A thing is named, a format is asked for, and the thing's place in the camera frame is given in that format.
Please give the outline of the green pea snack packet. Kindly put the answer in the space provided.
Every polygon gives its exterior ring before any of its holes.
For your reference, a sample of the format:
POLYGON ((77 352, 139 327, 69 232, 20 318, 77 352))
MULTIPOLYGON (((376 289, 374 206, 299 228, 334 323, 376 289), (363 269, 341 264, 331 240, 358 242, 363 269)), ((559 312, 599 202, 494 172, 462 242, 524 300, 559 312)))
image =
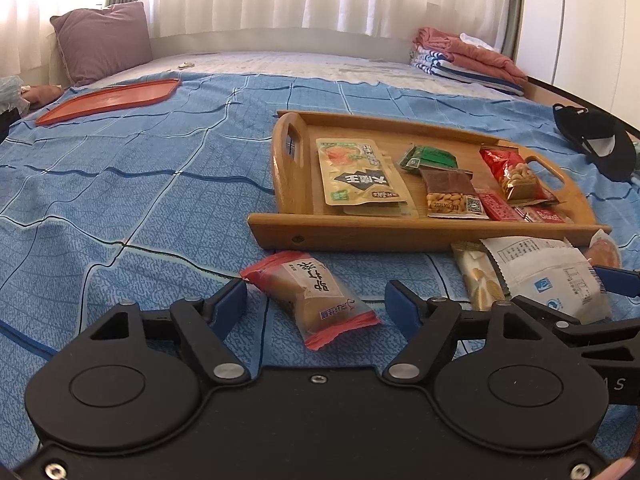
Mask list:
POLYGON ((450 152, 428 145, 411 145, 399 162, 402 170, 418 174, 421 169, 457 169, 457 159, 450 152))

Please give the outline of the large white snack bag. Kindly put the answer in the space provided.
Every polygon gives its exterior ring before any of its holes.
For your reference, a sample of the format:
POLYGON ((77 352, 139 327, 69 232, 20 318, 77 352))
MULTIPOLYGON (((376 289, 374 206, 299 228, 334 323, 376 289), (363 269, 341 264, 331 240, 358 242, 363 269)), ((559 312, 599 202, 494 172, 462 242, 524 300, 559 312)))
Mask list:
POLYGON ((570 243, 506 236, 486 238, 482 244, 510 297, 524 296, 584 324, 612 315, 596 271, 570 243))

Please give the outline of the red cashew nut bag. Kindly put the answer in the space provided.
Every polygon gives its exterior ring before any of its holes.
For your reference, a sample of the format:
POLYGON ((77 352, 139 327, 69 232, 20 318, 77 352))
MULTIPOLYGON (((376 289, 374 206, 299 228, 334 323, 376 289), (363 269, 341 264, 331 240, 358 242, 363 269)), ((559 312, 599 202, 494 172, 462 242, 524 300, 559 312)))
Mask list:
POLYGON ((512 206, 554 205, 558 199, 544 188, 516 148, 480 148, 480 157, 512 206))

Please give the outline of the mauve pillow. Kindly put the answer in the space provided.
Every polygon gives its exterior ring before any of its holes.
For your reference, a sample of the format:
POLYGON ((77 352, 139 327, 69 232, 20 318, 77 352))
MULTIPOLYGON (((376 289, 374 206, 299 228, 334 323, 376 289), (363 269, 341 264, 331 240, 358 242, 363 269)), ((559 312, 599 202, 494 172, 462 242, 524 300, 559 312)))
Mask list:
POLYGON ((50 18, 58 52, 74 86, 86 86, 152 61, 144 5, 116 3, 50 18))

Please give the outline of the white cloth on blanket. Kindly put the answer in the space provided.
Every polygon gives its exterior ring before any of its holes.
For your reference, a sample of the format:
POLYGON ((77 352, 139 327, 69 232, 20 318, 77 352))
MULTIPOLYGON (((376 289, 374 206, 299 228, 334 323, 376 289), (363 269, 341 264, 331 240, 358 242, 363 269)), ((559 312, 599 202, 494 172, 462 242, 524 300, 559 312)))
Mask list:
POLYGON ((489 51, 495 51, 495 48, 490 44, 488 44, 487 42, 485 42, 484 40, 481 40, 480 38, 476 38, 474 36, 467 35, 464 32, 462 32, 462 34, 459 35, 459 39, 465 44, 468 44, 469 46, 473 46, 473 47, 477 47, 477 48, 481 48, 489 51))

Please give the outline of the yellow black chinese snack pouch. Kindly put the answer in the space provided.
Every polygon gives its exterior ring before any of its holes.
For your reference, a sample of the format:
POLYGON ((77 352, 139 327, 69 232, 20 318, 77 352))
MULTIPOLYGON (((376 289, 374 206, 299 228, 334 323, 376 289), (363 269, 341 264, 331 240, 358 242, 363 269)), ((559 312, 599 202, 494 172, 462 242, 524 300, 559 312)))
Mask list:
POLYGON ((396 171, 370 139, 316 140, 324 201, 328 206, 394 204, 404 200, 396 171))

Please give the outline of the pink pastry packet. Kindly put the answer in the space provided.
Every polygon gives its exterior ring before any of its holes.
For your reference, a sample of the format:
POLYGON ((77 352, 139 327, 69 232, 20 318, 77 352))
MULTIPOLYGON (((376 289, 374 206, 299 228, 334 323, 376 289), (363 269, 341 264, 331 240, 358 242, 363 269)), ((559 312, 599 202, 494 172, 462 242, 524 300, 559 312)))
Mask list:
POLYGON ((381 323, 324 263, 306 252, 277 252, 240 275, 288 312, 309 350, 317 351, 344 333, 381 323))

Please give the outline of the folded blue striped towel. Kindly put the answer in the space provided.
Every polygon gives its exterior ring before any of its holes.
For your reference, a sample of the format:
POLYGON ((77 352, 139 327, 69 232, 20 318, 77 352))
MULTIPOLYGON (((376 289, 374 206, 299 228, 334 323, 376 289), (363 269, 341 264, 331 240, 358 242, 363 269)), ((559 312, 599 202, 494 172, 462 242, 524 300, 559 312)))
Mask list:
POLYGON ((465 84, 481 84, 483 87, 511 96, 524 96, 524 88, 521 84, 454 65, 446 60, 443 53, 437 51, 414 48, 410 54, 410 64, 432 76, 465 84))

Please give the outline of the pink jelly cup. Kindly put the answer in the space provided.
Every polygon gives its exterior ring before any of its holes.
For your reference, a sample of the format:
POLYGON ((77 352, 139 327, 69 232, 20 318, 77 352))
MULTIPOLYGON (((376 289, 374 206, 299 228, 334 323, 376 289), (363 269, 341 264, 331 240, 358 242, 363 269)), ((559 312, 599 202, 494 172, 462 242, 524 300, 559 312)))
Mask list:
POLYGON ((591 237, 585 257, 592 266, 608 266, 614 269, 622 266, 622 256, 615 240, 603 230, 591 237))

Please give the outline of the clear pack white candies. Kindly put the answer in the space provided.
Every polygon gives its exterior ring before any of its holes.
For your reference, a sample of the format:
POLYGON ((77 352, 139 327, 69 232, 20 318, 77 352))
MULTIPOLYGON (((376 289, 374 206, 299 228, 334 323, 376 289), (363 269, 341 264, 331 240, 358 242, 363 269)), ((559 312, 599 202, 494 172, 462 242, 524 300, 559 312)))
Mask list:
POLYGON ((484 245, 455 242, 451 244, 451 250, 474 310, 490 311, 496 301, 506 299, 484 245))

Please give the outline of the red Biscoff cookie pack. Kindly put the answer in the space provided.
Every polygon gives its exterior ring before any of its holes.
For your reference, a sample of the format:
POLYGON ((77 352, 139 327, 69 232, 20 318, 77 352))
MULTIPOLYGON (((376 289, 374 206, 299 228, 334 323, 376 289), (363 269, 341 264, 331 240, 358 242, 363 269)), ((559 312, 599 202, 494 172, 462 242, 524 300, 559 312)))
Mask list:
POLYGON ((529 223, 566 223, 567 220, 553 209, 539 206, 515 207, 514 211, 529 223))

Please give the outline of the folded salmon blanket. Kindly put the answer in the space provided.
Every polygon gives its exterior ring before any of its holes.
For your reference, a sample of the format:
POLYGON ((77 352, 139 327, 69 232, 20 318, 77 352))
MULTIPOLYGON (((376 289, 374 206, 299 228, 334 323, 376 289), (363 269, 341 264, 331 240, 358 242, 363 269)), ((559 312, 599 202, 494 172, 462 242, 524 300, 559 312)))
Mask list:
POLYGON ((442 32, 434 27, 422 27, 413 40, 416 48, 442 54, 446 60, 460 68, 509 81, 524 84, 526 73, 518 68, 507 56, 491 49, 467 44, 459 36, 442 32))

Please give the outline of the brown peanut snack packet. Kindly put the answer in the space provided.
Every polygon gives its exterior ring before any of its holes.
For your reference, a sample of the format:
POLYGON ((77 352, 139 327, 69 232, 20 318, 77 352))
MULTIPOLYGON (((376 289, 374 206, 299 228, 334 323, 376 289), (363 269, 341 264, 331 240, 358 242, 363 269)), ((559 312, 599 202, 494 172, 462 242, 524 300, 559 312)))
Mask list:
POLYGON ((461 170, 421 169, 426 214, 436 219, 488 220, 471 178, 461 170))

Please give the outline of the gold foil snack pouch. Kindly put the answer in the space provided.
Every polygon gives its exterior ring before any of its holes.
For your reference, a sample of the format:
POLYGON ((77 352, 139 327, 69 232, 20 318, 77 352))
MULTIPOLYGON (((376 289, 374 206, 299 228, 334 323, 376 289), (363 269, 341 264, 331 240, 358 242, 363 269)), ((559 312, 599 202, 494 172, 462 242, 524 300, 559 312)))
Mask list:
POLYGON ((418 218, 415 206, 407 202, 366 203, 343 207, 344 214, 359 217, 418 218))

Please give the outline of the red cracker packet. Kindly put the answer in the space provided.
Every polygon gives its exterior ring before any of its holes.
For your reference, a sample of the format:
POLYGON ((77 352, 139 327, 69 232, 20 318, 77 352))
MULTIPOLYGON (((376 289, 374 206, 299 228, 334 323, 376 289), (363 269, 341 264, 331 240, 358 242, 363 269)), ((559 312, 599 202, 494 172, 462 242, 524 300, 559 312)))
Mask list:
POLYGON ((511 207, 506 200, 493 190, 477 192, 483 204, 484 211, 490 220, 500 222, 523 222, 524 219, 511 207))

